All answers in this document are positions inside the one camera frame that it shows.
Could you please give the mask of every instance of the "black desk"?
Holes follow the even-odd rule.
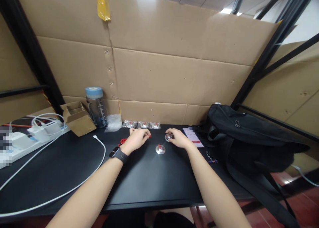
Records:
[[[165,131],[169,127],[182,130],[187,126],[162,125],[161,130],[151,130],[152,138],[134,151],[122,168],[102,212],[128,208],[189,207],[203,203],[186,151],[165,141]],[[104,129],[98,129],[82,137],[68,132],[61,136],[0,192],[0,213],[20,211],[42,204],[84,181],[97,168],[104,153],[102,145],[93,135],[97,135],[105,144],[106,161],[108,154],[120,140],[129,136],[129,129],[121,128],[112,133],[104,133]],[[162,155],[155,151],[158,144],[166,148]],[[214,152],[210,148],[199,148],[209,161],[207,149],[214,159]],[[10,167],[0,169],[0,185],[36,152],[24,156]],[[253,199],[232,180],[220,163],[212,163],[211,167],[237,200]],[[19,217],[56,214],[71,195]]]

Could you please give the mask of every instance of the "watch face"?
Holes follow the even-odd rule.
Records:
[[[119,149],[120,149],[120,147],[114,148],[113,151],[110,153],[109,157],[113,157],[114,154],[116,153],[116,151],[119,150]]]

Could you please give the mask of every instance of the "smartwatch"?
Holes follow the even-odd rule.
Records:
[[[129,158],[124,152],[121,151],[120,147],[117,146],[116,148],[113,149],[113,151],[110,153],[109,157],[113,158],[116,157],[120,159],[123,163],[127,161]]]

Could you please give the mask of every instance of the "floor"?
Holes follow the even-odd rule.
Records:
[[[294,180],[286,172],[274,173],[272,175],[276,182],[282,186]],[[288,199],[288,202],[294,210],[297,220],[302,228],[319,228],[319,187],[291,197]],[[248,202],[240,202],[239,204],[240,206],[244,206],[247,203]],[[207,228],[207,224],[213,221],[205,206],[191,207],[190,210],[197,228]],[[265,208],[251,213],[246,217],[252,228],[283,227],[283,225],[278,223]],[[8,227],[44,228],[51,218],[52,217],[40,217],[27,219],[11,224]],[[92,228],[100,228],[106,218],[107,215],[100,215]]]

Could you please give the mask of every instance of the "black backpack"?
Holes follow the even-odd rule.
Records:
[[[239,113],[228,105],[213,104],[200,131],[207,136],[203,143],[216,146],[219,160],[226,164],[230,175],[242,187],[285,227],[300,227],[270,172],[283,172],[292,164],[294,153],[307,151],[307,145],[276,125]],[[257,174],[266,177],[283,197],[287,209],[263,185],[252,179]]]

